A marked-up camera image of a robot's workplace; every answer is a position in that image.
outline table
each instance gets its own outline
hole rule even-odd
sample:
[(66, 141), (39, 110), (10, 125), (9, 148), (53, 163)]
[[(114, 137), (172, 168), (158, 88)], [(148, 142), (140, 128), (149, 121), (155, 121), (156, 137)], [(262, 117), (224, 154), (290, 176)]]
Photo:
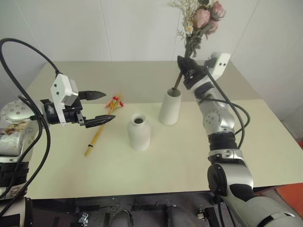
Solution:
[[(261, 99), (234, 103), (251, 115), (241, 150), (254, 186), (303, 182), (303, 152), (266, 103)], [(117, 117), (105, 126), (88, 157), (84, 153), (97, 128), (52, 125), (49, 157), (27, 196), (54, 199), (209, 190), (209, 147), (197, 104), (183, 102), (179, 120), (172, 126), (157, 120), (159, 110), (160, 103), (125, 104), (115, 111)], [(106, 112), (103, 104), (83, 105), (88, 118)], [(147, 116), (152, 128), (146, 151), (132, 150), (128, 144), (126, 125), (137, 112)], [(34, 148), (29, 175), (45, 146), (43, 134)]]

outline white vase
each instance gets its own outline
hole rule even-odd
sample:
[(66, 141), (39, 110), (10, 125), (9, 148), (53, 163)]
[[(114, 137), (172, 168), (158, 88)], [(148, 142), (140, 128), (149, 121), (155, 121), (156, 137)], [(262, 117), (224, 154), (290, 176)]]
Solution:
[(151, 127), (144, 114), (135, 113), (132, 115), (127, 125), (127, 132), (133, 149), (145, 150), (148, 148), (151, 141)]
[(178, 89), (169, 89), (159, 113), (159, 121), (166, 125), (175, 124), (179, 117), (181, 106), (181, 92)]

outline yellow stick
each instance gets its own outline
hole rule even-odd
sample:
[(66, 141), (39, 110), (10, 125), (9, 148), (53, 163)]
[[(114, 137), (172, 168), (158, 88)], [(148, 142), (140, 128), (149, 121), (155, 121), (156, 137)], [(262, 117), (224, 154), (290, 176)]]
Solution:
[[(119, 102), (120, 102), (120, 99), (121, 99), (121, 96), (119, 96), (119, 97), (118, 97), (118, 100), (116, 100), (116, 101), (114, 102), (114, 104), (111, 105), (111, 107), (110, 107), (110, 109), (109, 109), (109, 111), (108, 111), (108, 113), (107, 113), (108, 115), (110, 115), (110, 114), (113, 112), (113, 110), (115, 110), (115, 109), (117, 108), (117, 106), (118, 106), (118, 104), (119, 104)], [(95, 143), (96, 143), (96, 141), (97, 141), (97, 139), (98, 139), (98, 137), (99, 137), (99, 135), (100, 135), (100, 133), (101, 133), (101, 131), (102, 131), (102, 129), (103, 129), (104, 126), (105, 126), (105, 125), (103, 124), (103, 125), (101, 125), (101, 126), (99, 127), (99, 129), (98, 129), (97, 133), (95, 134), (93, 140), (92, 140), (91, 143), (88, 145), (87, 150), (86, 150), (84, 156), (88, 156), (88, 155), (90, 154), (90, 152), (91, 152), (91, 150), (93, 149), (93, 147), (94, 147), (94, 145), (95, 145)]]

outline black cable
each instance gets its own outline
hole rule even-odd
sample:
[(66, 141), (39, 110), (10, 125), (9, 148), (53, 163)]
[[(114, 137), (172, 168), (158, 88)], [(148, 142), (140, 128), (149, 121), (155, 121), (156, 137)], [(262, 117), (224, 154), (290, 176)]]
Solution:
[[(31, 106), (30, 104), (25, 100), (25, 98), (18, 96), (19, 99), (24, 102), (30, 109)], [(15, 169), (14, 169), (14, 173), (16, 173), (19, 170), (19, 167), (21, 165), (22, 160), (24, 159), (24, 157), (28, 154), (28, 152), (31, 150), (31, 148), (33, 148), (33, 146), (39, 141), (39, 139), (41, 138), (42, 135), (42, 124), (41, 121), (38, 120), (38, 126), (39, 126), (39, 131), (38, 131), (38, 135), (35, 138), (35, 140), (28, 146), (28, 148), (21, 154), (21, 156), (18, 158), (18, 161), (16, 163)], [(6, 190), (0, 195), (0, 199), (5, 196), (12, 188), (13, 184), (15, 183), (16, 180), (16, 176), (14, 175), (13, 178), (11, 179), (8, 187), (6, 188)]]
[(229, 207), (228, 207), (227, 205), (226, 205), (226, 207), (227, 207), (227, 210), (228, 210), (229, 216), (231, 217), (232, 224), (233, 224), (233, 226), (234, 226), (234, 227), (236, 227), (236, 223), (235, 223), (235, 221), (234, 221), (234, 219), (233, 219), (232, 213), (231, 213), (231, 211), (230, 211), (230, 209), (229, 209)]
[(14, 77), (13, 73), (10, 71), (9, 67), (7, 66), (7, 63), (5, 62), (5, 59), (4, 59), (4, 56), (3, 56), (3, 52), (2, 52), (2, 47), (3, 47), (3, 45), (6, 42), (15, 42), (15, 43), (19, 43), (19, 44), (22, 44), (24, 46), (29, 47), (30, 49), (32, 49), (35, 52), (37, 52), (38, 54), (40, 54), (44, 59), (46, 59), (51, 64), (51, 66), (55, 69), (56, 75), (58, 73), (60, 73), (60, 71), (55, 66), (55, 64), (48, 57), (46, 57), (42, 52), (40, 52), (38, 49), (36, 49), (35, 47), (33, 47), (33, 46), (31, 46), (31, 45), (23, 42), (23, 41), (20, 41), (18, 39), (5, 38), (5, 39), (0, 40), (0, 62), (2, 64), (4, 70), (6, 71), (6, 73), (10, 77), (10, 79), (13, 81), (13, 83), (16, 85), (16, 87), (19, 89), (19, 91), (25, 97), (25, 98), (23, 98), (22, 101), (25, 101), (25, 104), (28, 104), (28, 107), (30, 107), (31, 110), (34, 112), (34, 114), (36, 115), (36, 118), (37, 118), (38, 122), (40, 121), (40, 123), (42, 123), (42, 125), (45, 128), (45, 132), (46, 132), (46, 150), (45, 150), (45, 154), (44, 154), (44, 156), (43, 156), (43, 158), (42, 158), (42, 160), (41, 160), (38, 168), (35, 170), (35, 172), (30, 177), (30, 179), (18, 191), (18, 193), (15, 195), (15, 197), (13, 199), (11, 199), (9, 201), (9, 203), (5, 206), (5, 208), (0, 212), (0, 217), (3, 216), (3, 214), (11, 207), (11, 205), (23, 193), (23, 191), (27, 189), (27, 187), (29, 186), (29, 184), (33, 181), (33, 179), (39, 173), (40, 169), (42, 168), (43, 164), (45, 163), (45, 161), (47, 159), (47, 156), (48, 156), (48, 153), (49, 153), (49, 149), (50, 149), (50, 144), (51, 144), (50, 132), (49, 132), (49, 128), (48, 128), (46, 120), (44, 119), (42, 113), (40, 112), (39, 108), (36, 106), (36, 104), (34, 103), (34, 101), (32, 100), (32, 98), (28, 95), (28, 93), (24, 90), (24, 88), (20, 85), (20, 83)]
[(1, 56), (3, 57), (3, 54), (2, 54), (2, 46), (3, 44), (5, 44), (6, 42), (14, 42), (14, 43), (18, 43), (18, 44), (22, 44), (24, 46), (27, 46), (28, 48), (32, 49), (33, 51), (37, 52), (38, 54), (40, 54), (45, 60), (48, 61), (48, 63), (51, 64), (51, 66), (55, 69), (55, 73), (58, 74), (60, 73), (60, 71), (58, 70), (57, 66), (52, 62), (52, 60), (50, 60), (46, 55), (44, 55), (41, 51), (39, 51), (37, 48), (33, 47), (32, 45), (30, 44), (27, 44), (26, 42), (23, 42), (21, 40), (18, 40), (18, 39), (14, 39), (14, 38), (4, 38), (4, 39), (1, 39), (0, 40), (0, 49), (1, 49)]
[(235, 112), (235, 114), (237, 115), (237, 118), (239, 119), (240, 125), (241, 125), (241, 139), (240, 142), (238, 144), (238, 149), (241, 148), (241, 145), (244, 141), (244, 137), (245, 137), (245, 128), (244, 128), (244, 123), (243, 120), (239, 114), (239, 112), (237, 111), (237, 109), (232, 105), (231, 101), (229, 100), (229, 98), (226, 96), (226, 94), (223, 92), (223, 90), (220, 88), (220, 86), (217, 84), (217, 82), (215, 81), (215, 79), (213, 78), (213, 76), (210, 74), (210, 72), (208, 71), (207, 67), (203, 68), (204, 71), (207, 73), (208, 77), (210, 78), (210, 80), (212, 81), (212, 83), (215, 85), (215, 87), (218, 89), (218, 91), (221, 93), (221, 95), (223, 96), (223, 98), (227, 101), (227, 103), (229, 104), (229, 106), (232, 108), (232, 110)]
[[(215, 98), (204, 98), (204, 99), (201, 100), (201, 102), (203, 102), (203, 101), (215, 101), (215, 102), (227, 103), (227, 104), (228, 104), (228, 102), (225, 101), (225, 100), (215, 99)], [(244, 127), (246, 128), (246, 127), (249, 125), (249, 123), (250, 123), (250, 114), (249, 114), (242, 106), (237, 105), (237, 104), (235, 104), (235, 103), (232, 103), (232, 105), (234, 105), (235, 107), (237, 107), (238, 109), (240, 109), (240, 110), (246, 115), (247, 121), (246, 121), (246, 123), (244, 124)], [(237, 135), (237, 134), (238, 134), (239, 132), (241, 132), (241, 131), (242, 131), (242, 129), (237, 130), (237, 131), (235, 132), (235, 135)]]
[(48, 125), (47, 125), (43, 116), (41, 116), (40, 121), (42, 122), (42, 125), (44, 126), (45, 132), (46, 132), (46, 151), (45, 151), (45, 154), (44, 154), (38, 168), (35, 170), (35, 172), (30, 177), (30, 179), (23, 185), (23, 187), (18, 191), (18, 193), (15, 195), (15, 197), (13, 199), (11, 199), (9, 201), (9, 203), (6, 204), (5, 208), (0, 212), (0, 217), (2, 217), (3, 214), (5, 214), (5, 212), (11, 207), (11, 205), (16, 201), (16, 199), (18, 199), (18, 197), (23, 193), (23, 191), (27, 189), (29, 184), (32, 183), (33, 179), (37, 176), (37, 174), (39, 173), (39, 171), (41, 170), (42, 166), (44, 165), (44, 163), (47, 159), (47, 156), (48, 156), (48, 153), (49, 153), (49, 150), (50, 150), (50, 146), (51, 146), (51, 134), (50, 134)]
[(218, 210), (219, 210), (219, 217), (220, 217), (220, 222), (221, 222), (221, 227), (225, 227), (224, 221), (223, 221), (223, 216), (222, 216), (222, 210), (221, 210), (221, 201), (220, 201), (220, 196), (217, 196), (218, 200)]

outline artificial flower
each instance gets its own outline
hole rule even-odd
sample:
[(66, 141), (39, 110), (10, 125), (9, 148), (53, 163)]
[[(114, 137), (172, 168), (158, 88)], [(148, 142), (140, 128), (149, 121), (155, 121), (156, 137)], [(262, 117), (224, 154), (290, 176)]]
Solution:
[(205, 26), (210, 17), (210, 12), (205, 9), (198, 9), (193, 16), (193, 25), (195, 28), (202, 28)]
[(218, 1), (214, 2), (211, 8), (211, 20), (219, 21), (221, 18), (224, 17), (224, 14), (225, 11), (222, 5)]
[(218, 22), (217, 21), (210, 20), (209, 24), (211, 24), (212, 27), (207, 32), (205, 32), (206, 38), (208, 38), (208, 36), (210, 34), (213, 34), (218, 28)]
[(188, 25), (187, 25), (187, 27), (186, 27), (185, 33), (187, 35), (191, 35), (193, 33), (193, 30), (194, 30), (193, 23), (189, 22)]

